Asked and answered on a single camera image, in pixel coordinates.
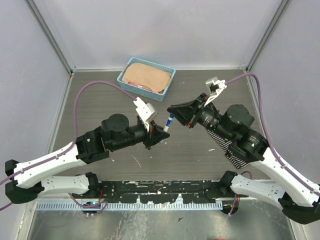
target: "metal frame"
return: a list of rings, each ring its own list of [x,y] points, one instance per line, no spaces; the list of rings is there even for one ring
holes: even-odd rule
[[[254,106],[254,109],[256,111],[256,115],[258,117],[260,130],[263,133],[263,135],[265,136],[265,133],[264,133],[263,128],[262,128],[260,115],[259,115],[259,101],[258,101],[258,92],[257,92],[256,83],[249,76],[246,77],[246,80],[247,80],[247,84],[248,84],[248,87],[249,87],[249,90],[250,90],[250,93],[251,93],[253,106]],[[301,224],[299,224],[299,223],[297,223],[295,221],[292,221],[291,219],[290,219],[290,223],[291,223],[293,234],[294,234],[294,237],[295,237],[296,240],[307,240],[308,239],[306,237],[306,231],[305,231],[305,228],[304,228],[303,225],[301,225]]]
[[[72,74],[74,66],[70,66],[63,51],[61,50],[60,46],[58,45],[52,31],[49,29],[43,15],[40,13],[37,5],[35,4],[34,0],[24,0],[26,5],[29,7],[30,11],[32,12],[35,20],[39,24],[39,27],[43,31],[44,35],[46,36],[48,42],[52,46],[54,52],[56,53],[57,57],[60,59],[61,63],[63,64],[65,70]]]
[[[260,53],[262,52],[262,50],[264,49],[266,43],[268,42],[268,40],[270,39],[272,33],[274,32],[274,30],[276,29],[278,22],[280,21],[281,17],[283,16],[284,12],[286,11],[288,5],[290,4],[291,0],[282,0],[281,3],[279,4],[277,10],[275,11],[261,41],[259,42],[258,46],[256,47],[254,54],[251,58],[251,60],[249,61],[248,67],[246,68],[246,70],[248,72],[251,71],[251,69],[253,68],[255,62],[257,61]]]
[[[175,67],[177,71],[193,71],[193,70],[244,70],[242,66],[219,66],[219,67]],[[106,69],[74,69],[75,73],[97,73],[97,72],[121,72],[123,68],[106,68]]]
[[[81,204],[90,202],[89,200],[82,200]],[[215,203],[189,203],[184,204],[182,197],[178,197],[174,203],[171,204],[153,204],[153,203],[141,203],[137,200],[137,203],[108,203],[104,211],[212,211],[212,210],[222,210],[223,202],[221,200],[216,200]],[[38,201],[36,205],[37,211],[79,211],[83,208],[76,205],[72,200],[65,201]]]
[[[63,92],[63,97],[61,99],[60,107],[59,107],[59,110],[58,110],[58,114],[57,114],[57,117],[56,117],[56,119],[54,121],[53,129],[52,129],[52,132],[51,132],[51,135],[50,135],[50,138],[49,138],[49,143],[48,143],[48,146],[47,146],[47,149],[46,149],[47,153],[51,153],[53,151],[53,149],[54,149],[56,137],[57,137],[57,134],[58,134],[59,125],[60,125],[61,118],[62,118],[62,115],[63,115],[63,111],[64,111],[64,108],[65,108],[65,105],[66,105],[66,102],[67,102],[68,93],[69,93],[69,89],[70,89],[73,77],[74,77],[74,73],[72,73],[69,76],[68,81],[67,81],[67,83],[65,85],[64,92]],[[27,239],[29,231],[30,231],[30,228],[31,228],[31,223],[32,223],[32,220],[33,220],[33,217],[34,217],[34,214],[35,214],[36,206],[37,206],[37,201],[31,201],[31,202],[28,202],[26,204],[26,209],[25,209],[25,211],[23,213],[23,216],[22,216],[22,219],[21,219],[21,222],[20,222],[20,226],[19,226],[19,229],[18,229],[17,234],[16,234],[16,238],[15,238],[16,240],[26,240]]]

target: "red wire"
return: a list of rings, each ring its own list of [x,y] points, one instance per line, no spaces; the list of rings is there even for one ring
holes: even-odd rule
[[[99,198],[99,202],[100,202],[100,200],[102,199],[102,196],[103,196],[103,194],[104,194],[104,191],[103,190],[100,190],[99,191],[101,194],[100,194],[100,198]]]

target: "gray table surface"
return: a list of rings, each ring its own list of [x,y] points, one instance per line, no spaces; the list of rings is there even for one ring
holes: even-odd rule
[[[75,96],[80,88],[93,80],[117,83],[119,73],[105,71],[74,74],[56,137],[55,150],[72,141],[74,135],[72,110]],[[156,108],[158,116],[155,121],[164,126],[169,116],[167,107],[194,100],[202,92],[207,93],[206,80],[218,77],[227,81],[242,73],[242,70],[180,70],[176,72],[163,102],[141,98]],[[246,79],[228,86],[214,100],[214,104],[222,113],[232,104],[245,105],[256,119],[252,127],[260,130]],[[79,135],[95,129],[101,125],[102,120],[116,113],[126,115],[130,125],[137,124],[132,100],[107,85],[97,84],[85,90],[79,100],[77,113]],[[111,152],[110,158],[72,168],[59,175],[74,176],[93,172],[97,174],[99,180],[218,180],[226,170],[238,173],[248,170],[255,179],[269,179],[251,166],[236,170],[225,158],[224,151],[200,125],[188,129],[173,121],[169,133],[170,138],[164,140],[162,144],[155,145],[151,150],[145,149],[140,143]]]

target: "blue basket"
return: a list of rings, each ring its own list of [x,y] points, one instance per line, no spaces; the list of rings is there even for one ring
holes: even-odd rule
[[[129,83],[126,83],[126,82],[122,81],[122,77],[124,76],[127,68],[131,64],[134,64],[134,63],[141,63],[141,64],[149,65],[149,66],[155,67],[157,69],[160,69],[162,71],[165,71],[167,73],[171,73],[171,78],[169,80],[168,85],[164,89],[163,93],[157,93],[157,92],[154,92],[154,91],[143,89],[142,87],[133,86],[133,85],[131,85]],[[154,62],[142,60],[142,59],[139,59],[139,58],[136,58],[136,57],[132,57],[129,60],[129,62],[126,65],[126,67],[124,68],[124,70],[120,73],[120,75],[118,76],[118,78],[116,80],[119,82],[121,88],[123,88],[124,90],[126,90],[128,92],[139,94],[139,95],[144,96],[146,98],[150,98],[150,99],[162,102],[164,100],[166,94],[167,94],[168,88],[170,87],[170,84],[171,84],[172,79],[173,79],[175,74],[176,74],[176,70],[173,69],[173,68],[170,68],[170,67],[167,67],[167,66],[162,66],[160,64],[156,64]]]

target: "black mount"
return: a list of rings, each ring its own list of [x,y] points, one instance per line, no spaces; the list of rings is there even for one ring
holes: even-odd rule
[[[221,115],[209,98],[202,93],[195,100],[168,107],[180,124],[193,128],[197,123],[212,131],[225,141],[231,141],[226,156],[232,154],[246,163],[263,161],[263,154],[268,145],[267,140],[257,131],[251,129],[255,118],[241,104],[231,105]]]
[[[7,162],[8,165],[11,165],[12,163],[18,164],[19,162],[15,160],[10,160]],[[5,173],[7,176],[10,176],[13,174],[13,169],[12,171],[9,171],[8,168],[5,169]],[[85,176],[88,178],[89,181],[89,191],[87,191],[84,196],[87,198],[93,198],[97,195],[97,193],[101,189],[101,185],[98,182],[97,175],[88,172],[85,174]],[[5,195],[10,199],[10,201],[13,204],[25,204],[28,202],[31,202],[35,200],[38,197],[38,194],[44,191],[45,188],[42,186],[41,182],[38,182],[36,185],[30,188],[21,188],[17,186],[17,181],[12,180],[5,184]]]
[[[150,122],[147,131],[139,117],[137,125],[129,126],[128,118],[118,113],[103,120],[101,126],[95,130],[77,138],[75,142],[79,153],[77,159],[90,164],[108,158],[109,151],[114,152],[141,142],[150,150],[152,146],[168,137],[170,134],[163,131],[163,127],[157,125],[155,121]]]
[[[299,224],[309,224],[320,220],[320,198],[318,202],[313,203],[313,207],[298,206],[285,193],[283,198],[279,198],[279,203],[283,207],[283,214]]]
[[[108,203],[133,204],[137,202],[138,197],[143,204],[149,201],[154,204],[174,203],[181,194],[184,204],[205,204],[215,203],[216,198],[226,197],[221,191],[221,184],[212,180],[102,181],[100,188],[103,191],[102,199]],[[100,194],[97,191],[96,195],[73,196],[76,199],[98,199]]]

